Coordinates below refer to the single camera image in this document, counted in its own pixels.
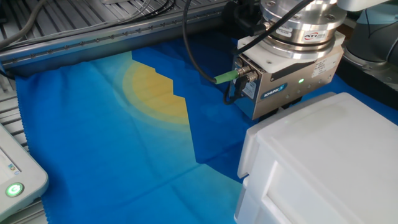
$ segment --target blue fabric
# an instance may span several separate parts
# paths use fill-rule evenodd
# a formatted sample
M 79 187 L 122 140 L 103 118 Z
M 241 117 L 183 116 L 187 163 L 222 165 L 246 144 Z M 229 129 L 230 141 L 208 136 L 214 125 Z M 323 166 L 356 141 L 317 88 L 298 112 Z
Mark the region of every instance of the blue fabric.
M 232 46 L 212 32 L 192 39 L 200 65 L 213 75 L 231 69 Z M 173 80 L 188 124 L 131 103 L 129 75 L 149 67 Z M 222 103 L 226 86 L 199 76 L 182 40 L 16 81 L 30 153 L 50 178 L 42 197 L 50 224 L 234 223 L 240 152 L 256 122 Z M 347 91 L 398 123 L 397 111 L 338 77 L 305 99 L 328 91 Z

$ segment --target white container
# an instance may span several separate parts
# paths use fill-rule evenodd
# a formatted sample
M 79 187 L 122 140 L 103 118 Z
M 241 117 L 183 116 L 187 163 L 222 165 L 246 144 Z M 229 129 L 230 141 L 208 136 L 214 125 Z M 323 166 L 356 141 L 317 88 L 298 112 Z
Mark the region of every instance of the white container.
M 238 224 L 398 223 L 398 126 L 321 96 L 249 129 L 238 175 Z

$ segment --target metal frame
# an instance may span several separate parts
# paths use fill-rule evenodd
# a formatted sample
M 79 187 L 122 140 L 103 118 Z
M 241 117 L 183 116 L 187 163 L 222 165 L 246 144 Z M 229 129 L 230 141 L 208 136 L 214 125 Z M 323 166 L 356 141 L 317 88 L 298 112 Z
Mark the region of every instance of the metal frame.
M 188 28 L 191 28 L 190 31 L 198 32 L 220 26 L 221 10 L 225 3 L 226 1 L 216 3 L 208 1 L 208 4 L 203 4 L 204 6 L 198 7 L 196 5 L 195 8 L 188 12 Z M 183 4 L 182 0 L 177 0 L 177 5 L 182 6 Z M 2 62 L 6 70 L 16 75 L 29 76 L 44 70 L 55 69 L 84 60 L 96 59 L 98 58 L 98 50 L 95 49 L 98 47 L 101 47 L 100 55 L 105 57 L 177 38 L 182 34 L 180 30 L 182 25 L 182 9 L 175 11 L 170 11 L 165 15 L 135 24 L 120 25 L 86 34 L 6 50 L 0 52 L 0 62 Z M 214 21 L 204 22 L 209 19 L 213 19 Z M 78 56 L 81 60 L 75 60 L 76 55 L 72 56 L 72 53 L 88 49 L 97 53 L 93 54 L 91 51 L 85 51 L 86 55 L 79 54 Z M 49 59 L 52 59 L 52 63 L 43 62 L 43 60 Z

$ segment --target yellow pattern on cloth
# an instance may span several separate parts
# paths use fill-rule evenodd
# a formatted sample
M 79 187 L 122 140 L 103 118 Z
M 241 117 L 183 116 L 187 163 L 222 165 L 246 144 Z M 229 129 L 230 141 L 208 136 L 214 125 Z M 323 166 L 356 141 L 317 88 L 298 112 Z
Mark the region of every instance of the yellow pattern on cloth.
M 185 99 L 173 94 L 173 80 L 134 62 L 123 78 L 123 92 L 139 111 L 155 119 L 189 124 Z

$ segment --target power button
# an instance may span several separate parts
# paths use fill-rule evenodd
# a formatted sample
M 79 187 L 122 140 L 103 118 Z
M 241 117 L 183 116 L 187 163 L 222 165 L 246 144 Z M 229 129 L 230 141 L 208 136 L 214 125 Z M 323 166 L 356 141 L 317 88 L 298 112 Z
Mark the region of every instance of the power button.
M 13 183 L 8 186 L 6 190 L 6 195 L 8 197 L 16 197 L 24 191 L 24 185 L 21 183 Z

